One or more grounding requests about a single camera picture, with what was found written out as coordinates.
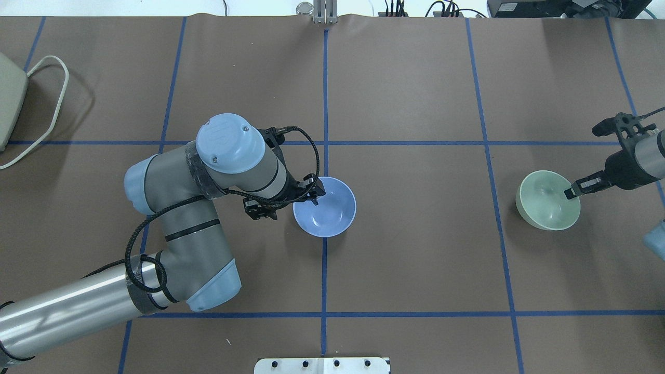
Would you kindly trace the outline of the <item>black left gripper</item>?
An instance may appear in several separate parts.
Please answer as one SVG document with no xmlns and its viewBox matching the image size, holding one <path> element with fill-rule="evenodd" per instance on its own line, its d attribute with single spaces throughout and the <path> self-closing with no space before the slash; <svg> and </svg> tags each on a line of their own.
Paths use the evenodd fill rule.
<svg viewBox="0 0 665 374">
<path fill-rule="evenodd" d="M 267 192 L 272 187 L 280 187 L 280 191 L 275 192 L 275 194 L 268 198 L 260 197 L 257 192 L 245 192 L 246 196 L 243 199 L 243 208 L 252 220 L 259 220 L 261 218 L 277 220 L 276 212 L 278 210 L 295 202 L 311 202 L 314 206 L 318 206 L 318 199 L 326 195 L 325 187 L 318 175 L 309 173 L 302 181 L 299 181 L 286 168 L 281 144 L 285 142 L 285 135 L 292 131 L 297 131 L 304 135 L 309 145 L 313 147 L 314 161 L 317 161 L 317 146 L 306 131 L 301 128 L 271 127 L 260 129 L 259 133 L 262 135 L 264 142 L 280 162 L 277 166 L 276 177 L 273 178 L 268 187 L 262 190 L 262 192 Z"/>
</svg>

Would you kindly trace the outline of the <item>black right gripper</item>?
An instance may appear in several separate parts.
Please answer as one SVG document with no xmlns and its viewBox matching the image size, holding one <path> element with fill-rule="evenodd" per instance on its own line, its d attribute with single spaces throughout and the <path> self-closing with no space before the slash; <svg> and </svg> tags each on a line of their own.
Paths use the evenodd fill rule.
<svg viewBox="0 0 665 374">
<path fill-rule="evenodd" d="M 564 191 L 566 199 L 571 201 L 574 198 L 610 189 L 611 186 L 622 190 L 634 190 L 656 182 L 658 178 L 639 165 L 636 155 L 636 146 L 639 142 L 650 138 L 646 131 L 641 125 L 641 119 L 628 113 L 618 113 L 593 126 L 592 134 L 596 137 L 616 135 L 621 150 L 606 159 L 605 169 L 602 172 L 593 173 L 573 182 L 570 188 Z"/>
</svg>

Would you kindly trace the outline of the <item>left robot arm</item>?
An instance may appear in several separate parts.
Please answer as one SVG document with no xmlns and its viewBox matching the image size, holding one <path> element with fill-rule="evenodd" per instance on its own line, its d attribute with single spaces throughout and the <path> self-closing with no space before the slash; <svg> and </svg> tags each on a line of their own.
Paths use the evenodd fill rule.
<svg viewBox="0 0 665 374">
<path fill-rule="evenodd" d="M 240 272 L 215 206 L 242 199 L 252 220 L 325 195 L 321 152 L 299 126 L 256 128 L 212 116 L 187 144 L 131 166 L 124 192 L 143 215 L 123 255 L 83 277 L 2 304 L 2 370 L 138 317 L 185 303 L 204 312 L 234 298 Z"/>
</svg>

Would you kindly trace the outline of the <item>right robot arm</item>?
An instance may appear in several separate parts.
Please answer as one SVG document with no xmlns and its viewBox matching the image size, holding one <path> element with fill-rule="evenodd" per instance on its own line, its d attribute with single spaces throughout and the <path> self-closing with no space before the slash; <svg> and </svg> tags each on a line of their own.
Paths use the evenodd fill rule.
<svg viewBox="0 0 665 374">
<path fill-rule="evenodd" d="M 606 159 L 603 170 L 573 182 L 564 192 L 568 200 L 613 186 L 634 190 L 663 179 L 663 132 L 655 124 L 643 126 L 646 118 L 618 113 L 592 128 L 596 137 L 617 135 L 621 149 Z"/>
</svg>

